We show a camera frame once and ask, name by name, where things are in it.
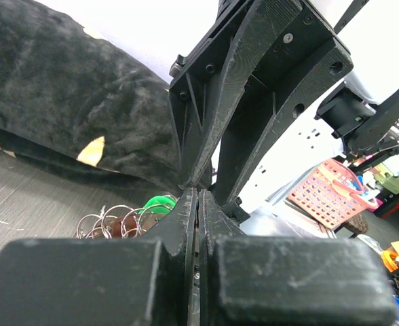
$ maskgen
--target green object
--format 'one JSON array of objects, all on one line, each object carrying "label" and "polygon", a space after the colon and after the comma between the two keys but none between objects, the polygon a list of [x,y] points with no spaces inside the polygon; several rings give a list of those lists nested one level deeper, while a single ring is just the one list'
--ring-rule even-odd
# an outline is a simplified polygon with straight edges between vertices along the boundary
[{"label": "green object", "polygon": [[168,196],[155,196],[152,197],[152,199],[150,199],[145,205],[144,205],[144,209],[149,208],[150,206],[153,205],[165,205],[167,207],[169,207],[170,209],[167,209],[166,207],[162,207],[162,206],[158,206],[158,207],[153,207],[151,209],[149,209],[148,211],[151,213],[161,213],[161,214],[168,214],[175,206],[176,201]]}]

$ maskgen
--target bolt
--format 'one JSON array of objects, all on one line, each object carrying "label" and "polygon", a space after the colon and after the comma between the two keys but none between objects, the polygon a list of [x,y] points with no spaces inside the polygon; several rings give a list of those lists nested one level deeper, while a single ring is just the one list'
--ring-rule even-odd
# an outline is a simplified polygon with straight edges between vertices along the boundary
[{"label": "bolt", "polygon": [[208,73],[214,73],[214,65],[206,65],[206,71]]},{"label": "bolt", "polygon": [[313,16],[311,15],[306,15],[305,18],[303,19],[303,23],[305,25],[310,25],[313,22]]},{"label": "bolt", "polygon": [[274,44],[272,48],[274,52],[278,52],[281,50],[281,44]]},{"label": "bolt", "polygon": [[292,33],[285,34],[282,40],[285,44],[289,44],[293,40],[293,34]]},{"label": "bolt", "polygon": [[180,92],[180,99],[186,101],[189,98],[186,92]]}]

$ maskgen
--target pink plastic basket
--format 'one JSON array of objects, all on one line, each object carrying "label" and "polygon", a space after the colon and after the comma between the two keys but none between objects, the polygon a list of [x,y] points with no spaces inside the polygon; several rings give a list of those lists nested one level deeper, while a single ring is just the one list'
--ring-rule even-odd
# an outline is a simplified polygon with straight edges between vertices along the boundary
[{"label": "pink plastic basket", "polygon": [[[358,184],[361,191],[348,187]],[[341,163],[330,159],[321,164],[288,199],[328,228],[335,228],[365,209],[377,208],[376,200],[365,201],[359,195],[364,186],[355,174]]]}]

